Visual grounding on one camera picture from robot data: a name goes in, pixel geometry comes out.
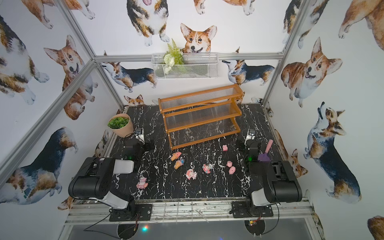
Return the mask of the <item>pink hooded bunny doll figure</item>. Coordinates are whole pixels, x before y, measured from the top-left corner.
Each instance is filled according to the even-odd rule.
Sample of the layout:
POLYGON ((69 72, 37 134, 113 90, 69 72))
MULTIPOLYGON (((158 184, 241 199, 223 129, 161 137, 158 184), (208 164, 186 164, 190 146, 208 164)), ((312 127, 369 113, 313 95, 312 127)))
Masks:
POLYGON ((147 182, 147 178, 141 177, 139 179, 139 182, 137 183, 136 187, 138 190, 144 190, 148 185, 149 185, 149 183, 147 182))

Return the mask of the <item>pink white bunny doll figure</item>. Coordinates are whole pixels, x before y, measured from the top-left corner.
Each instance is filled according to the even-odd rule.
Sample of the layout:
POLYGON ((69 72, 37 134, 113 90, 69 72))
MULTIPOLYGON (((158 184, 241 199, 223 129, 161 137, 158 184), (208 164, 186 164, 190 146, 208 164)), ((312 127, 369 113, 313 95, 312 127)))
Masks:
POLYGON ((198 173, 195 172, 193 169, 189 169, 186 172, 186 178, 188 180, 195 180, 197 178, 198 173))

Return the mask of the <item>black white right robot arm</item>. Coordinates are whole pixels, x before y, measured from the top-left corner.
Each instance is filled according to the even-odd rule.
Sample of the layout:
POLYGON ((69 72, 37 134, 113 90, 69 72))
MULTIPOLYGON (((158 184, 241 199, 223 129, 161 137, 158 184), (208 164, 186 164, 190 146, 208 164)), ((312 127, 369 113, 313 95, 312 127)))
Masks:
POLYGON ((260 189, 251 191, 246 198, 252 207, 300 202, 303 198, 303 192, 289 162, 273 161, 269 157, 273 142, 269 140, 265 150, 260 152, 260 142, 256 140, 237 141, 239 151, 245 154, 248 173, 256 177, 261 185, 260 189))

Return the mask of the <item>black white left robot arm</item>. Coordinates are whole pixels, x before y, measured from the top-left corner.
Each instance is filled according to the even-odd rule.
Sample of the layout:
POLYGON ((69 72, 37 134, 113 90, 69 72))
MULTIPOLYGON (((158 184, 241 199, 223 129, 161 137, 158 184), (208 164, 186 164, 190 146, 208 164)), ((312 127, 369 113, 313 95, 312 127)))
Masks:
POLYGON ((135 138, 125 142, 125 159, 86 158, 70 182, 70 197, 76 200, 95 200, 114 210, 134 212, 136 205, 133 196, 113 188, 113 177, 119 174, 133 174, 139 168, 144 152, 154 147, 153 140, 142 142, 140 138, 135 138))

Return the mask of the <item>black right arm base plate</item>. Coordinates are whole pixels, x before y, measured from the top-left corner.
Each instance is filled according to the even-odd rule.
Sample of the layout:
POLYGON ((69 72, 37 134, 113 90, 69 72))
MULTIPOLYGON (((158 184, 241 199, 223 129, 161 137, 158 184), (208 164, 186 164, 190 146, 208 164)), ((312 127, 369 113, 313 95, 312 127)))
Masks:
POLYGON ((232 202, 231 210, 229 214, 235 219, 240 218, 263 218, 263 217, 273 217, 274 213, 271 206, 254 206, 245 201, 243 202, 232 202))

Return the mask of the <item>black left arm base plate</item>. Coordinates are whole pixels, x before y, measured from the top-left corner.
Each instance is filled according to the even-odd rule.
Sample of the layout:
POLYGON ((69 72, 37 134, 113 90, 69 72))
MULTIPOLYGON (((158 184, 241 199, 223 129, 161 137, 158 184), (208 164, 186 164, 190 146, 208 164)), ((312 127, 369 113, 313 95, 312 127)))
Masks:
POLYGON ((128 206, 126 209, 111 209, 110 222, 149 221, 153 210, 152 204, 128 206))

